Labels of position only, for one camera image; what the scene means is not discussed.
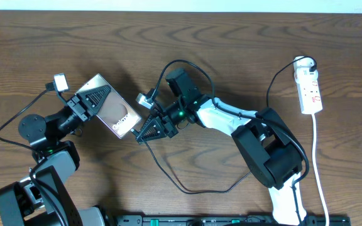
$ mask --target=white cable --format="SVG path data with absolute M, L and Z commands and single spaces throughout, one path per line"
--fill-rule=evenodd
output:
M 317 122 L 315 120 L 315 114 L 311 114 L 311 116 L 312 116 L 312 127 L 314 128 L 314 142 L 312 143 L 312 165 L 314 165 L 315 179 L 317 181 L 317 186 L 318 186 L 319 196 L 320 196 L 321 202 L 322 202 L 322 207 L 324 208 L 324 212 L 325 212 L 325 220 L 326 220 L 325 226 L 329 226 L 329 214 L 327 212 L 325 197 L 324 197 L 324 193 L 323 193 L 322 187 L 321 187 L 321 181 L 319 180 L 319 173 L 318 173 L 317 160 L 316 160 Z

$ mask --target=power strip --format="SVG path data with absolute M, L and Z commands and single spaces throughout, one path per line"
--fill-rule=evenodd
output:
M 322 110 L 321 93 L 319 92 L 318 84 L 318 71 L 310 71 L 314 66 L 314 61 L 311 58 L 303 58 L 302 56 L 296 57 L 294 60 L 294 79 L 297 83 L 297 90 L 299 91 L 301 113 L 310 114 L 312 116 L 312 124 L 314 128 L 314 142 L 312 143 L 312 165 L 314 167 L 315 180 L 317 182 L 319 196 L 321 198 L 322 207 L 325 212 L 325 226 L 329 226 L 329 213 L 327 211 L 324 192 L 321 187 L 321 180 L 319 179 L 317 161 L 316 161 L 316 144 L 317 144 L 317 123 L 315 120 L 315 113 Z
M 321 93 L 318 86 L 318 71 L 310 72 L 314 66 L 311 58 L 304 58 L 294 62 L 294 79 L 299 91 L 301 113 L 315 114 L 322 110 Z

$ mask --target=power outlet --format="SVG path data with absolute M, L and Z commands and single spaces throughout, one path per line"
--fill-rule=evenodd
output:
M 299 91 L 301 113 L 315 114 L 322 110 L 321 93 L 318 84 L 318 71 L 310 72 L 314 65 L 311 58 L 301 59 L 294 64 L 294 79 Z

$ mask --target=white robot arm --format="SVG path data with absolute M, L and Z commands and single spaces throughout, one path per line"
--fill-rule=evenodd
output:
M 222 107 L 223 109 L 227 109 L 233 112 L 240 112 L 246 116 L 256 117 L 256 111 L 253 110 L 241 110 L 236 107 L 230 106 L 221 102 L 220 99 L 215 98 L 216 103 L 218 106 Z M 199 116 L 200 121 L 203 123 L 204 126 L 207 128 L 217 129 L 228 136 L 239 127 L 243 126 L 251 119 L 240 118 L 238 116 L 229 114 L 222 110 L 219 110 L 211 100 L 208 100 L 206 103 L 202 104 L 200 109 L 197 111 L 197 115 Z M 265 135 L 261 134 L 259 141 L 264 140 Z M 283 188 L 276 189 L 275 187 L 269 188 L 270 198 L 273 203 L 273 218 L 282 224 L 287 225 L 298 225 L 299 220 L 297 218 L 294 197 L 293 197 L 293 190 L 291 188 L 293 180 L 296 180 L 300 177 L 300 173 L 294 174 L 291 176 L 285 183 Z M 295 185 L 297 188 L 297 201 L 299 205 L 299 212 L 301 220 L 304 220 L 307 212 L 304 210 L 301 201 L 299 183 Z
M 301 220 L 307 214 L 302 207 L 299 191 L 296 192 L 296 207 L 292 185 L 300 177 L 305 153 L 298 142 L 294 141 L 280 116 L 271 108 L 261 112 L 242 110 L 227 105 L 218 98 L 212 99 L 201 94 L 182 68 L 170 72 L 166 81 L 178 100 L 164 108 L 154 100 L 157 92 L 153 89 L 147 95 L 139 94 L 136 100 L 151 109 L 151 114 L 141 131 L 133 132 L 136 140 L 143 143 L 173 137 L 178 133 L 175 125 L 184 120 L 231 136 L 252 174 L 269 188 L 275 220 L 278 223 L 298 225 L 296 209 L 299 210 Z M 271 136 L 275 140 L 263 147 L 261 141 Z

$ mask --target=black cable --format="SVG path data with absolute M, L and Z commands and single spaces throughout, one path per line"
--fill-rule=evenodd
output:
M 158 90 L 158 87 L 159 87 L 159 85 L 160 85 L 160 82 L 162 81 L 164 72 L 166 71 L 166 69 L 167 69 L 171 64 L 176 63 L 176 62 L 187 63 L 187 64 L 193 66 L 194 68 L 198 69 L 200 72 L 202 72 L 202 73 L 205 75 L 205 77 L 206 77 L 206 78 L 210 81 L 210 83 L 211 83 L 211 86 L 212 86 L 212 96 L 214 97 L 214 84 L 213 84 L 213 81 L 212 81 L 212 79 L 210 78 L 210 76 L 208 76 L 208 74 L 206 74 L 206 72 L 203 71 L 203 69 L 201 69 L 200 67 L 198 67 L 198 66 L 195 65 L 194 63 L 189 62 L 188 60 L 173 60 L 172 62 L 168 63 L 168 64 L 163 68 L 162 73 L 160 74 L 160 77 L 158 78 L 156 87 L 155 87 L 153 93 L 151 94 L 151 97 L 150 97 L 150 98 L 152 98 L 152 100 L 154 100 L 154 99 L 156 98 L 155 95 L 156 95 L 156 93 L 157 93 L 157 90 Z
M 42 97 L 44 94 L 46 94 L 49 90 L 44 90 L 42 91 L 33 101 L 31 101 L 26 107 L 24 107 L 24 109 L 22 109 L 21 111 L 19 111 L 16 115 L 14 115 L 12 118 L 10 118 L 10 120 L 8 120 L 7 122 L 5 122 L 1 127 L 0 127 L 0 131 L 2 129 L 4 129 L 9 123 L 11 123 L 13 120 L 15 120 L 15 118 L 17 118 L 18 116 L 20 116 L 24 111 L 26 111 L 27 109 L 29 109 L 29 107 L 31 107 L 40 97 Z M 2 137 L 0 137 L 0 141 L 3 141 L 3 142 L 6 142 L 8 144 L 14 144 L 14 145 L 17 145 L 17 146 L 20 146 L 22 148 L 27 148 L 31 151 L 34 151 L 36 152 L 37 154 L 39 154 L 40 156 L 44 156 L 44 154 L 41 152 L 41 151 L 38 151 L 38 150 L 34 150 L 32 147 L 30 146 L 27 146 L 27 145 L 24 145 L 24 144 L 21 144 L 21 143 L 17 143 L 17 142 L 14 142 L 14 141 L 10 141 L 10 140 L 7 140 L 7 139 L 4 139 Z
M 288 65 L 284 66 L 284 67 L 283 67 L 280 71 L 278 71 L 278 72 L 276 73 L 276 75 L 273 77 L 273 79 L 272 79 L 271 82 L 270 82 L 268 91 L 266 91 L 266 106 L 267 106 L 267 107 L 269 107 L 269 92 L 270 92 L 270 87 L 272 87 L 273 82 L 274 82 L 275 79 L 276 79 L 276 76 L 277 76 L 280 72 L 282 72 L 283 70 L 285 70 L 285 69 L 286 69 L 288 66 L 290 66 L 291 64 L 293 64 L 293 63 L 295 63 L 295 62 L 297 62 L 297 61 L 299 61 L 299 60 L 302 60 L 302 59 L 304 59 L 304 58 L 310 58 L 311 60 L 314 61 L 314 65 L 311 66 L 310 69 L 309 69 L 310 72 L 314 72 L 314 71 L 317 69 L 317 62 L 316 62 L 315 59 L 312 58 L 311 56 L 303 56 L 302 58 L 293 60 L 293 61 L 290 62 Z
M 311 58 L 311 59 L 314 61 L 314 65 L 310 67 L 310 72 L 313 72 L 313 71 L 316 70 L 316 68 L 317 68 L 317 62 L 316 62 L 315 59 L 313 59 L 311 56 L 303 56 L 302 58 L 299 58 L 299 59 L 297 59 L 297 60 L 294 60 L 294 61 L 290 62 L 288 65 L 284 66 L 280 71 L 278 71 L 278 72 L 275 74 L 275 76 L 272 78 L 272 80 L 271 80 L 271 82 L 270 82 L 270 85 L 269 85 L 268 90 L 267 90 L 267 92 L 266 92 L 266 106 L 269 106 L 269 92 L 270 92 L 270 88 L 271 88 L 272 85 L 273 85 L 273 82 L 274 82 L 275 79 L 276 79 L 276 76 L 277 76 L 280 72 L 282 72 L 284 69 L 286 69 L 288 66 L 290 66 L 291 64 L 293 64 L 293 63 L 295 63 L 295 62 L 297 62 L 297 61 L 299 61 L 299 60 L 301 60 L 301 59 L 304 59 L 304 58 Z M 251 117 L 251 116 L 242 115 L 242 113 L 240 113 L 240 112 L 236 113 L 236 112 L 232 112 L 232 111 L 227 110 L 227 109 L 223 109 L 222 107 L 219 107 L 219 104 L 216 103 L 216 101 L 215 101 L 215 99 L 214 99 L 214 98 L 215 98 L 215 88 L 214 88 L 214 83 L 213 83 L 212 79 L 210 78 L 210 76 L 208 76 L 208 74 L 206 74 L 206 72 L 203 71 L 203 69 L 201 69 L 201 68 L 198 67 L 197 65 L 195 65 L 195 64 L 193 64 L 193 63 L 191 63 L 191 62 L 189 62 L 189 61 L 187 61 L 187 60 L 173 60 L 172 62 L 170 62 L 170 63 L 168 63 L 168 64 L 166 65 L 166 67 L 163 69 L 162 74 L 160 75 L 160 78 L 159 78 L 159 80 L 158 80 L 158 82 L 157 82 L 157 85 L 156 85 L 156 87 L 155 87 L 155 89 L 154 89 L 154 91 L 153 91 L 153 93 L 152 93 L 152 96 L 151 96 L 152 99 L 155 98 L 155 94 L 156 94 L 156 92 L 157 92 L 157 90 L 158 90 L 158 87 L 159 87 L 159 85 L 160 85 L 160 81 L 161 81 L 161 79 L 162 79 L 162 77 L 163 77 L 163 75 L 164 75 L 165 70 L 166 70 L 171 64 L 173 64 L 173 63 L 175 63 L 175 62 L 188 63 L 189 65 L 195 67 L 196 69 L 198 69 L 200 72 L 202 72 L 202 73 L 205 75 L 205 77 L 206 77 L 206 78 L 209 80 L 209 82 L 211 83 L 211 87 L 212 87 L 212 97 L 211 97 L 211 99 L 212 99 L 212 103 L 214 104 L 214 106 L 215 106 L 216 108 L 219 108 L 220 110 L 222 110 L 222 111 L 224 111 L 224 112 L 227 112 L 227 113 L 229 113 L 229 114 L 232 114 L 232 115 L 234 115 L 234 116 L 238 116 L 238 117 L 242 117 L 242 118 L 246 118 L 246 119 L 251 119 L 251 120 L 253 120 L 253 121 L 257 121 L 257 122 L 260 122 L 260 123 L 262 123 L 262 124 L 265 124 L 265 125 L 269 126 L 269 127 L 272 128 L 272 129 L 277 129 L 277 130 L 279 130 L 279 131 L 280 131 L 282 134 L 284 134 L 284 135 L 293 143 L 293 145 L 299 150 L 299 153 L 300 153 L 301 157 L 302 157 L 302 158 L 304 159 L 304 161 L 305 161 L 305 171 L 304 171 L 303 175 L 301 175 L 298 179 L 296 179 L 296 180 L 293 181 L 293 183 L 292 183 L 292 189 L 293 189 L 293 195 L 294 195 L 296 212 L 297 212 L 297 216 L 299 217 L 299 222 L 300 222 L 300 225 L 301 225 L 301 224 L 302 224 L 302 221 L 301 221 L 301 218 L 300 218 L 300 215 L 299 215 L 299 208 L 298 208 L 298 202 L 297 202 L 297 194 L 296 194 L 296 192 L 295 192 L 295 190 L 296 190 L 295 184 L 298 183 L 298 182 L 300 182 L 301 180 L 303 180 L 303 179 L 308 175 L 308 172 L 309 172 L 309 161 L 308 161 L 308 157 L 307 157 L 307 155 L 304 153 L 304 150 L 302 149 L 302 147 L 295 142 L 295 137 L 294 137 L 294 135 L 291 134 L 291 133 L 288 131 L 287 128 L 284 128 L 283 126 L 278 125 L 276 122 L 272 122 L 272 121 L 268 121 L 268 120 L 263 120 L 263 119 L 258 119 L 258 118 L 256 118 L 256 117 Z M 172 181 L 172 183 L 173 183 L 180 191 L 182 191 L 183 193 L 188 193 L 188 192 L 186 192 L 186 191 L 183 191 L 183 190 L 171 179 L 170 175 L 168 175 L 168 173 L 165 172 L 165 170 L 164 170 L 164 169 L 160 166 L 160 164 L 158 163 L 158 161 L 157 161 L 155 155 L 153 154 L 153 151 L 150 149 L 149 145 L 148 145 L 146 142 L 144 142 L 144 143 L 145 143 L 146 146 L 148 147 L 148 149 L 149 149 L 150 153 L 152 154 L 153 159 L 155 160 L 155 162 L 156 162 L 156 164 L 158 165 L 158 167 L 167 175 L 167 177 Z M 243 180 L 245 177 L 247 177 L 250 173 L 251 173 L 251 172 L 249 172 L 249 173 L 248 173 L 246 176 L 244 176 L 241 180 Z M 239 180 L 239 181 L 238 181 L 235 185 L 233 185 L 230 189 L 234 188 L 234 186 L 236 186 L 241 180 Z
M 245 174 L 241 179 L 239 179 L 237 182 L 235 182 L 235 184 L 233 184 L 229 189 L 224 190 L 224 191 L 216 191 L 216 190 L 206 190 L 206 191 L 194 191 L 194 192 L 189 192 L 189 191 L 184 191 L 181 187 L 178 186 L 178 184 L 176 184 L 176 182 L 173 180 L 173 178 L 171 178 L 171 176 L 162 168 L 162 166 L 160 166 L 160 163 L 157 161 L 155 154 L 153 153 L 153 151 L 151 150 L 149 144 L 142 140 L 142 142 L 144 142 L 144 144 L 146 145 L 146 147 L 148 147 L 150 154 L 153 156 L 153 159 L 155 160 L 157 166 L 162 170 L 162 172 L 168 177 L 168 179 L 170 179 L 170 181 L 184 194 L 187 195 L 198 195 L 198 194 L 204 194 L 204 193 L 228 193 L 229 191 L 231 191 L 233 188 L 235 188 L 241 181 L 243 181 L 248 175 L 251 174 L 251 172 L 248 172 L 247 174 Z
M 181 103 L 182 97 L 183 97 L 183 95 L 179 95 L 179 97 L 178 97 L 178 106 L 180 106 L 180 110 L 185 113 L 185 107 L 184 107 L 184 105 Z
M 186 126 L 184 126 L 183 128 L 180 128 L 178 125 L 179 125 L 179 123 L 177 124 L 177 129 L 182 130 L 182 129 L 185 129 L 186 127 L 188 127 L 188 126 L 189 126 L 189 122 L 188 122 L 188 123 L 187 123 L 187 125 L 186 125 Z
M 47 195 L 47 193 L 45 192 L 45 190 L 41 187 L 41 185 L 39 184 L 39 182 L 42 183 L 42 181 L 37 180 L 36 178 L 34 178 L 34 174 L 35 171 L 42 165 L 45 163 L 47 159 L 42 160 L 41 162 L 39 162 L 33 169 L 31 169 L 29 177 L 31 182 L 33 182 L 33 184 L 35 185 L 35 187 L 40 191 L 40 193 L 43 195 L 43 198 L 45 199 L 43 202 L 47 202 L 49 203 L 54 212 L 57 214 L 57 217 L 60 221 L 60 224 L 63 226 L 67 226 L 67 222 L 64 220 L 64 217 L 61 213 L 61 211 L 58 209 L 57 205 L 52 201 L 52 199 L 50 198 L 50 196 Z M 44 184 L 44 187 L 47 188 L 50 192 L 53 191 L 51 187 L 49 187 L 48 185 Z M 58 202 L 60 201 L 58 194 L 56 194 L 56 192 L 52 192 L 53 195 L 55 195 L 55 198 L 58 200 Z

